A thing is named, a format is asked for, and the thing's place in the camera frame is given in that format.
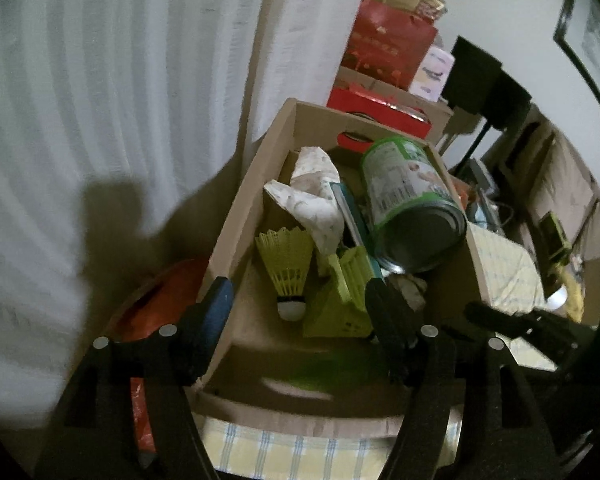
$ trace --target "white curtain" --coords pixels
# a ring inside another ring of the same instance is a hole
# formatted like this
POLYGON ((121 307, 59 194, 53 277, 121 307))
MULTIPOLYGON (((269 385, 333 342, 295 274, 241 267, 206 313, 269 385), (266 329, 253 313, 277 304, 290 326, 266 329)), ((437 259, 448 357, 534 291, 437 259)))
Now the white curtain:
POLYGON ((0 436, 30 468, 147 277, 210 253, 285 98, 324 104, 359 0, 0 0, 0 436))

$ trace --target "cardboard box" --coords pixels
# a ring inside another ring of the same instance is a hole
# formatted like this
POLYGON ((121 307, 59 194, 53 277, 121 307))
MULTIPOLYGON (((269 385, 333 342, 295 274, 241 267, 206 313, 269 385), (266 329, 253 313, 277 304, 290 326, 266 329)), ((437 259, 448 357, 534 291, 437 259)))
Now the cardboard box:
MULTIPOLYGON (((368 342, 344 338, 302 338, 301 323, 278 317, 276 293, 254 237, 268 228, 291 227, 294 220, 266 195, 271 179, 288 182, 302 146, 320 146, 346 173, 360 154, 337 146, 341 132, 370 139, 400 134, 350 114, 289 99, 273 121, 251 163, 209 261, 201 294, 216 276, 228 276, 235 301, 208 373, 192 389, 192 410, 235 424, 280 433, 321 437, 394 436, 408 408, 410 392, 386 377, 334 396, 312 394, 271 378, 293 364, 325 351, 372 352, 368 342)), ((440 156, 419 139, 448 187, 451 180, 440 156)), ((456 317, 469 300, 487 298, 475 244, 467 238, 427 277, 426 319, 456 317)))
POLYGON ((442 101, 432 103, 422 97, 417 97, 409 92, 398 87, 392 86, 378 79, 374 79, 368 75, 361 74, 345 66, 338 69, 336 83, 334 86, 341 86, 342 83, 355 82, 362 85, 367 90, 371 90, 377 94, 392 98, 395 103, 410 106, 412 108, 420 108, 426 113, 431 122, 431 129, 426 137, 427 142, 436 145, 442 138, 442 134, 449 122, 449 119, 454 114, 442 101))

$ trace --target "green can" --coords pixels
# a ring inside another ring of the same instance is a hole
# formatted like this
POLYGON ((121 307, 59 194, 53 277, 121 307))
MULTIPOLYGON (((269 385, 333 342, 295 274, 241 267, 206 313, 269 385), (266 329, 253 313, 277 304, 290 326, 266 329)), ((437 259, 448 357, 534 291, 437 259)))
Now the green can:
POLYGON ((424 272, 464 238, 466 217, 427 153, 405 137, 375 142, 363 155, 374 252, 386 270, 424 272))

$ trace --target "white cloth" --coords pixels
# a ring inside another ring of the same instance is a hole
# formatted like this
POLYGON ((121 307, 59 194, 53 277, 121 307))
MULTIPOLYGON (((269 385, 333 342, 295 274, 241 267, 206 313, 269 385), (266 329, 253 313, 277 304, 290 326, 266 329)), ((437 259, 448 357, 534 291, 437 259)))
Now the white cloth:
POLYGON ((44 426, 140 282, 210 252, 242 145, 325 102, 358 1, 0 0, 1 435, 44 426))

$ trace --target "crumpled white paper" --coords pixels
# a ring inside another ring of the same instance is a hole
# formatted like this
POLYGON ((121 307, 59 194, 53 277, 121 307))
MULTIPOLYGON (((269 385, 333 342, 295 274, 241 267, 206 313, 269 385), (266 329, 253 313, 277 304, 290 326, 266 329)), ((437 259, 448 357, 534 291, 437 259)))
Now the crumpled white paper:
POLYGON ((323 256, 335 254, 344 232, 344 218, 331 182, 340 182, 340 175, 329 155, 309 146, 300 150, 290 186, 277 180, 264 186, 270 197, 309 232, 323 256))

